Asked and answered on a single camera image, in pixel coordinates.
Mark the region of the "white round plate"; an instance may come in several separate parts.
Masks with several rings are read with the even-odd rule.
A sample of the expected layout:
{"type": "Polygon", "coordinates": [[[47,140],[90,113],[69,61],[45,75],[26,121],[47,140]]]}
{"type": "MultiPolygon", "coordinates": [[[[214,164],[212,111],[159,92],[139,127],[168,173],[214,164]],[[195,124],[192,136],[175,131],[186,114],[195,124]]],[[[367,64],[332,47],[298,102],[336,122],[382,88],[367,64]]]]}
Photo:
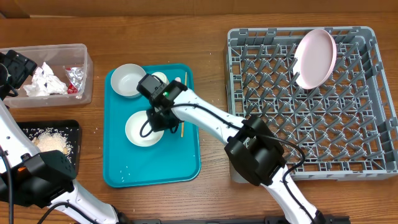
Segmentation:
{"type": "Polygon", "coordinates": [[[293,73],[299,73],[295,82],[303,89],[310,90],[326,82],[336,62],[336,42],[323,29],[311,30],[300,41],[294,58],[293,73]]]}

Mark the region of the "white bowl with peanuts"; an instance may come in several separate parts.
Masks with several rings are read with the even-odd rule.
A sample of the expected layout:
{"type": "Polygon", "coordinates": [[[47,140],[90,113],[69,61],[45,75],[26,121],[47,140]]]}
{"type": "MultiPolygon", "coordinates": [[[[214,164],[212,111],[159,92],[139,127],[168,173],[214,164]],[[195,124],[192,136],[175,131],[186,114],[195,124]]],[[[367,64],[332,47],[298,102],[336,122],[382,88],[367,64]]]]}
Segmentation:
{"type": "Polygon", "coordinates": [[[126,137],[139,147],[149,147],[161,140],[164,131],[153,131],[149,123],[142,129],[148,120],[146,111],[138,111],[130,116],[125,125],[126,137]]]}

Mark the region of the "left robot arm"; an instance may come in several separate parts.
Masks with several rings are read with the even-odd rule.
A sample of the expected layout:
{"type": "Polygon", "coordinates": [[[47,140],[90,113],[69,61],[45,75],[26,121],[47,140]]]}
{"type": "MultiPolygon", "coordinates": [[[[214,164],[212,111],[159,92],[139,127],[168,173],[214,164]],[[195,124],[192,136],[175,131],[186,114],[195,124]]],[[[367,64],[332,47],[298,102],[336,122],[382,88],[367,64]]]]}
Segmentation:
{"type": "Polygon", "coordinates": [[[81,136],[81,127],[73,119],[16,123],[1,104],[1,201],[9,204],[10,223],[15,205],[46,207],[47,214],[58,210],[78,223],[130,222],[123,212],[78,183],[81,136]],[[67,159],[60,151],[40,151],[27,137],[39,128],[64,131],[76,154],[67,159]]]}

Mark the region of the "white napkin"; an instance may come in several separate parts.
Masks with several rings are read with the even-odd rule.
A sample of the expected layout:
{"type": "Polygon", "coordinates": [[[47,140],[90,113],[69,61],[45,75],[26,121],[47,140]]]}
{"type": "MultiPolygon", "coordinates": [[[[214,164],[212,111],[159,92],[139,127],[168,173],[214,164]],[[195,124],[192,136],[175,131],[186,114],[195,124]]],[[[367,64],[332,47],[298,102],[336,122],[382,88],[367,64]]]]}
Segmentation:
{"type": "Polygon", "coordinates": [[[45,62],[38,67],[32,78],[33,96],[49,96],[51,94],[67,94],[67,86],[45,62]]]}
{"type": "Polygon", "coordinates": [[[39,96],[41,94],[41,89],[39,86],[31,84],[31,85],[24,85],[23,89],[26,91],[27,96],[39,96]]]}

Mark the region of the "aluminium foil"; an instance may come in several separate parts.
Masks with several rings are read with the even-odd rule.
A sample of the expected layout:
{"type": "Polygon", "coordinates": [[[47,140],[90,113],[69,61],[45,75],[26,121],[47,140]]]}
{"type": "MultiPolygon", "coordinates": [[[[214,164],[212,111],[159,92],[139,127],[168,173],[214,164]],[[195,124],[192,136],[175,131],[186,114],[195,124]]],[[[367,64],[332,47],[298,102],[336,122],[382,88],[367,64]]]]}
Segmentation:
{"type": "Polygon", "coordinates": [[[70,81],[70,84],[77,91],[80,91],[83,84],[83,67],[65,67],[65,72],[70,81]]]}

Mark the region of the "red sauce packet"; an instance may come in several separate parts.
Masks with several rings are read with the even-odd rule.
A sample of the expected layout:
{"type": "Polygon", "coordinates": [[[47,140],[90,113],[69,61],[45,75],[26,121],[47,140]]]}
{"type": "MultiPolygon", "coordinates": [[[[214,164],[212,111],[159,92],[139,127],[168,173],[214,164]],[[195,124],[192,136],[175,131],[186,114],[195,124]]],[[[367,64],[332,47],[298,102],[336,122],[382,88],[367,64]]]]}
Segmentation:
{"type": "Polygon", "coordinates": [[[78,93],[78,89],[72,83],[70,83],[67,89],[67,93],[68,94],[78,93]]]}

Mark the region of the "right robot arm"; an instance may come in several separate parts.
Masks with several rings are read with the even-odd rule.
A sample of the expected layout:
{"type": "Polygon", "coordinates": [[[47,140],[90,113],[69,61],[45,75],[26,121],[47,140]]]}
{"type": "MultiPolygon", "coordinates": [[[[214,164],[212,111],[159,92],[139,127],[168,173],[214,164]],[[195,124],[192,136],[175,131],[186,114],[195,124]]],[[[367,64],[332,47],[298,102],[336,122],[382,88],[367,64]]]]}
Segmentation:
{"type": "Polygon", "coordinates": [[[222,111],[177,80],[164,83],[147,74],[138,82],[137,90],[151,105],[144,122],[150,130],[141,129],[141,137],[166,129],[175,133],[181,123],[192,123],[224,145],[235,171],[250,184],[264,187],[289,223],[326,223],[322,212],[304,197],[290,176],[305,162],[305,155],[292,167],[283,157],[283,145],[298,152],[302,149],[275,137],[261,118],[243,118],[222,111]]]}

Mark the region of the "grey bowl with rice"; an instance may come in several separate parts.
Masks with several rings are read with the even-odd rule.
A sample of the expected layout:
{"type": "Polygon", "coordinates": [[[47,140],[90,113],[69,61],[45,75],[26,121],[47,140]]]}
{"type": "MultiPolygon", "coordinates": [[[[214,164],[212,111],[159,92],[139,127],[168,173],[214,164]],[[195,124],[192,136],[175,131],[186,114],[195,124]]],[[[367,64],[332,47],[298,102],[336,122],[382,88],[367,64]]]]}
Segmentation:
{"type": "Polygon", "coordinates": [[[136,64],[121,65],[111,75],[111,87],[119,95],[126,98],[137,98],[139,81],[146,75],[145,70],[136,64]]]}

